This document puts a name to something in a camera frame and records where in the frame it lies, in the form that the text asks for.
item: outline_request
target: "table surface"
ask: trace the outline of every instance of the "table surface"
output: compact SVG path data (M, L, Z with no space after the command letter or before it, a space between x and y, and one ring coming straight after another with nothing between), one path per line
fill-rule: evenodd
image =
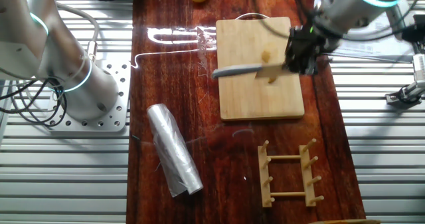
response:
M303 0L312 7L313 0ZM263 14L299 25L294 0L258 0ZM302 76L305 115L299 120L222 122L215 22L253 12L251 0L134 0L133 65L127 192L127 223L311 223L365 218L347 135L329 66ZM172 198L152 143L146 109L164 103L187 141L203 181L194 195ZM257 146L269 140L270 155L296 155L316 138L311 156L317 207L303 198L261 205ZM270 166L273 191L302 191L299 164Z

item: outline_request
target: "wooden rack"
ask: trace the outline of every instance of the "wooden rack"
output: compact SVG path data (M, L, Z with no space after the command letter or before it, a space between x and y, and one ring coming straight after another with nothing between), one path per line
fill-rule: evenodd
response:
M309 148L316 143L316 139L312 139L307 145L299 146L299 155L290 156L268 156L267 145L269 141L265 141L262 146L258 146L258 167L260 168L260 185L263 207L271 207L274 197L305 197L305 205L307 207L315 207L316 202L325 199L323 196L315 197L313 184L321 180L321 176L313 178L311 174L311 165L319 158L315 156L310 159ZM304 191L301 192L270 192L270 182L273 177L268 174L268 164L272 160L300 160L301 172L303 176Z

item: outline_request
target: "knife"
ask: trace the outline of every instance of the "knife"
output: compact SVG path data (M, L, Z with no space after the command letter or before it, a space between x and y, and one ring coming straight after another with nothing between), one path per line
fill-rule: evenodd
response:
M257 72L256 78L273 77L283 74L290 74L286 68L282 68L282 64L240 64L232 65L224 68L218 68L212 72L212 78L220 78L226 76L234 76L241 74L249 74Z

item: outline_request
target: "blue light ring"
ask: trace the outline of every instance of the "blue light ring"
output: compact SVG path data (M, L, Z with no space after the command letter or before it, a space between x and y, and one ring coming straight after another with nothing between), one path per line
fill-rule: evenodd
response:
M393 7L397 5L399 0L396 1L380 1L380 0L363 0L364 2L374 5L376 7Z
M90 77L90 75L92 73L92 69L93 69L92 65L93 65L92 61L90 61L90 68L88 70L88 74L86 75L86 78L84 78L84 80L80 82L80 84L77 84L76 86L69 88L69 89L65 90L64 92L70 92L70 91L76 90L77 88L80 88Z
M36 15L34 15L32 13L29 13L29 15L31 16L31 18L33 18L33 21L40 24L44 28L44 30L46 31L46 35L48 35L47 25L40 18L38 18Z

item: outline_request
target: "wooden peg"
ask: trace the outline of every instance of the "wooden peg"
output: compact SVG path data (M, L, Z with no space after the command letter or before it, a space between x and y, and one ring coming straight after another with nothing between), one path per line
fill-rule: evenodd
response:
M266 161L264 162L262 168L265 169L267 167L267 165L270 163L270 161L272 161L271 158L267 158Z
M269 200L266 201L267 204L274 202L274 198L270 198Z
M308 142L308 144L303 148L303 153L305 152L305 151L307 151L309 148L311 148L315 143L316 143L316 139L314 138L314 139L312 139L310 142Z
M325 199L324 196L314 197L313 199L310 200L310 204L318 202L318 201L323 201L324 199Z
M267 186L271 181L273 181L273 177L268 177L268 179L263 183L263 186Z
M304 165L304 169L308 168L309 166L311 166L312 164L314 164L319 158L317 156L315 156L314 158L312 158L307 164Z
M311 185L311 184L316 183L316 182L318 182L320 180L321 180L321 176L317 176L317 177L311 179L310 181L308 181L307 182L307 185Z
M268 140L266 140L264 142L263 146L261 147L261 152L265 152L266 151L267 145L268 145Z
M272 160L297 160L301 159L301 155L283 155L283 156L268 156Z
M270 193L272 197L304 197L305 192Z

